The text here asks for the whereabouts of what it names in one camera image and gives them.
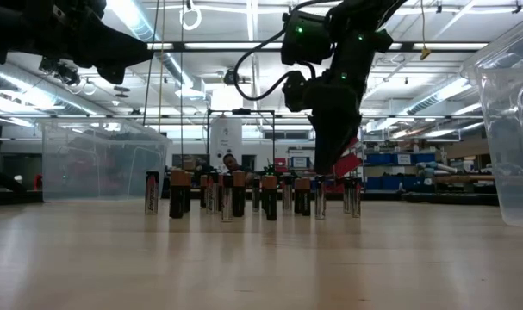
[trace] box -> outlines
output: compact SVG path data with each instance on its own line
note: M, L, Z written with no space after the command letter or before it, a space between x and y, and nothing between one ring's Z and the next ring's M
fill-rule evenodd
M479 86L502 218L523 226L523 22L468 59Z
M41 129L47 202L144 200L146 172L164 175L170 141L133 121L45 119Z

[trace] hanging cable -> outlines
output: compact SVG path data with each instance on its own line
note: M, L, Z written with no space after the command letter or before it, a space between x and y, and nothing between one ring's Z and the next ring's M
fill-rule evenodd
M159 62L159 105L158 105L158 133L161 133L161 102L164 100L162 94L164 92L164 46L163 42L165 42L165 0L164 0L164 10L162 12L164 15L162 22L161 22L161 61Z
M158 30L158 13L159 13L159 0L156 3L156 17L154 18L154 30L152 34L152 46L156 42L156 30ZM150 76L152 76L152 62L150 59L150 65L148 66L148 80L146 81L146 99L144 101L144 115L142 117L142 126L146 125L146 109L148 108L148 94L150 93Z
M184 14L181 15L181 25L183 25L183 24L184 24ZM181 27L181 41L184 41L184 27ZM181 68L183 68L183 52L181 52ZM184 93L183 93L183 72L182 71L180 72L179 76L180 76L180 82L181 82L180 83L180 85L181 85L181 96L180 96L180 99L181 99L181 169L184 170L184 130L183 130Z
M424 10L424 0L420 0L420 6L422 8L422 54L420 60L424 60L429 56L432 51L426 47L426 11Z

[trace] blue storage bin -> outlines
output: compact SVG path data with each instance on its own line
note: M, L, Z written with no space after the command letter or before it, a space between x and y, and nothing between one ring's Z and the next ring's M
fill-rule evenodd
M399 184L401 184L402 179L402 177L382 177L382 189L399 190Z
M429 163L435 161L435 154L433 153L415 154L413 157L416 163Z
M367 164L392 164L391 154L368 154L366 155Z
M368 177L366 180L366 190L380 190L382 189L381 177Z

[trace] metal frame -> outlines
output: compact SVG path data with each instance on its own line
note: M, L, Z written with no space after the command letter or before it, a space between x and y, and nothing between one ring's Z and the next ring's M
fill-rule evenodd
M276 138L276 113L275 113L275 110L250 110L250 109L244 109L243 111L242 110L212 110L211 108L208 109L208 113L207 113L207 117L208 117L208 124L207 124L207 131L208 131L208 134L207 134L207 144L206 144L206 153L208 154L208 164L211 164L210 161L211 161L211 154L209 153L209 137L210 137L210 133L209 133L209 127L210 127L210 124L211 124L211 115L213 113L222 113L222 115L224 115L225 113L230 113L231 115L243 115L242 113L249 113L249 114L257 114L259 115L259 117L264 118L264 116L262 115L262 113L270 113L272 115L272 164L275 164L275 153L277 151L277 147L276 147L276 141L277 141L277 138Z

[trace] black cable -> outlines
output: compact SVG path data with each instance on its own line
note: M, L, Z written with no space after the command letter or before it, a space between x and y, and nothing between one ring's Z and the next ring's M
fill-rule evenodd
M305 65L307 68L309 68L309 71L311 72L311 78L316 78L316 71L314 70L314 66L308 63L307 61L298 61L298 65Z
M293 8L291 10L291 14L293 12L296 12L298 11L299 9L301 8L304 8L306 6L309 6L309 5L313 5L313 4L318 4L318 3L330 3L330 2L335 2L335 0L312 0L312 1L306 1L304 3L300 3L298 4L297 6L295 6L295 8ZM239 82L239 77L238 77L238 69L240 68L240 65L242 65L242 63L244 62L244 60L246 60L246 58L250 55L252 55L253 53L255 53L256 51L260 50L261 48L263 48L264 46L266 46L267 44L273 42L274 40L278 39L281 35L283 35L284 33L286 33L286 23L284 23L284 28L282 30L280 30L277 34L273 35L272 37L270 37L269 39L261 42L258 46L252 48L251 50L249 50L247 53L245 53L244 55L242 55L242 57L240 57L240 59L238 59L238 62L236 63L236 66L234 67L234 73L233 73L233 79L234 79L234 87L236 88L236 90L240 93L240 95L242 97L244 97L246 100L249 100L249 101L259 101L259 100L263 100L265 99L268 95L270 95L277 87L278 85L285 79L288 77L288 75L290 74L289 72L285 73L284 75L282 75L263 95L261 96L257 96L257 97L251 97L251 96L248 96L244 93L244 91L242 91L242 89L240 88L240 86L238 85L238 82Z
M156 17L154 18L154 30L152 34L152 48L156 42L156 30L158 29L158 13L159 13L159 0L156 4ZM146 82L146 99L144 100L144 116L142 118L142 126L146 125L146 108L148 108L148 93L150 90L150 76L152 75L152 62L153 59L150 59L150 66L148 67L148 80Z

